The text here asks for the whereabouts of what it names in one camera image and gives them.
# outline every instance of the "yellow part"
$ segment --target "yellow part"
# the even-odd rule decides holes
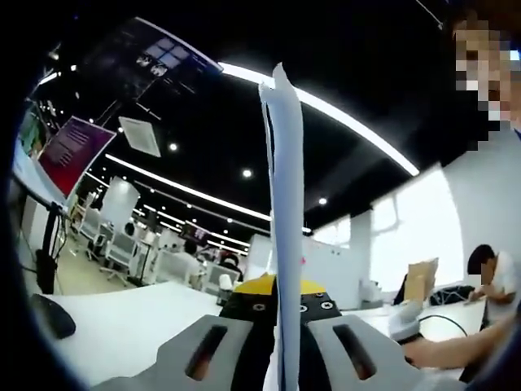
[[[251,279],[245,283],[241,283],[235,290],[235,293],[244,293],[247,295],[271,295],[274,285],[275,275],[263,274],[258,279]],[[300,294],[312,295],[316,293],[325,293],[326,289],[312,281],[300,281]]]

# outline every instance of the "black ceiling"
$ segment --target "black ceiling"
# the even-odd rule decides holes
[[[62,76],[41,86],[39,99],[51,100],[63,115],[98,119],[117,99],[101,83],[71,72],[103,37],[136,15],[159,25],[216,61],[269,74],[282,62],[291,82],[351,114],[386,139],[420,170],[461,155],[472,139],[486,137],[487,118],[475,97],[456,92],[452,47],[437,23],[414,0],[347,1],[341,7],[206,7],[183,11],[168,3],[130,9],[91,4],[78,12],[59,49]],[[424,3],[440,18],[445,1]],[[221,76],[195,99],[148,102],[161,121],[125,103],[105,125],[115,130],[118,116],[150,121],[160,134],[162,157],[132,150],[120,134],[107,152],[211,196],[269,214],[265,131],[256,85]],[[410,178],[400,166],[349,128],[303,105],[306,225],[318,228],[346,213],[359,213],[371,201]],[[179,149],[168,151],[168,143]],[[252,169],[250,180],[241,177]],[[104,157],[93,167],[99,178],[126,175],[178,199],[268,229],[265,221],[187,195],[121,167]],[[327,197],[326,206],[318,205]],[[197,218],[213,231],[248,240],[252,230],[230,229],[225,220],[188,209],[157,193],[142,202],[181,219]]]

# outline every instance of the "white desk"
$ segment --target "white desk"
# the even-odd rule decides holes
[[[88,296],[51,296],[74,319],[74,335],[55,342],[65,362],[93,386],[134,376],[151,366],[157,349],[206,314],[216,298],[178,283]]]
[[[484,316],[485,300],[477,301],[476,303],[465,304],[464,302],[439,305],[434,307],[427,307],[423,310],[420,318],[428,315],[442,315],[452,319],[458,323],[466,331],[468,335],[476,334],[481,328],[481,323]],[[389,317],[396,313],[396,307],[381,307],[371,310],[355,310],[344,311],[342,314],[354,314],[362,320],[376,328],[385,336],[389,336],[388,324]],[[421,333],[429,340],[441,341],[449,340],[465,336],[463,332],[447,319],[429,318],[421,323]],[[437,376],[448,376],[454,379],[459,379],[463,373],[464,368],[454,369],[450,371],[441,371],[437,369],[428,369],[427,371],[436,374]]]

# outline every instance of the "floor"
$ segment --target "floor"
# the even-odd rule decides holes
[[[81,248],[82,244],[76,242],[73,237],[68,237],[58,258],[55,294],[90,295],[134,288],[132,284],[126,287],[116,278],[107,280],[107,273],[100,272],[100,265],[95,261],[90,261]],[[22,244],[19,246],[19,257],[21,263],[25,266],[33,263],[30,253],[27,249],[24,249]],[[25,270],[24,280],[29,295],[40,292],[34,273]]]

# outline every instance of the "ceiling vent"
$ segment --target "ceiling vent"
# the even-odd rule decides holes
[[[150,122],[119,117],[121,127],[129,141],[129,145],[138,151],[155,157],[161,157],[160,149],[155,140],[154,128]]]

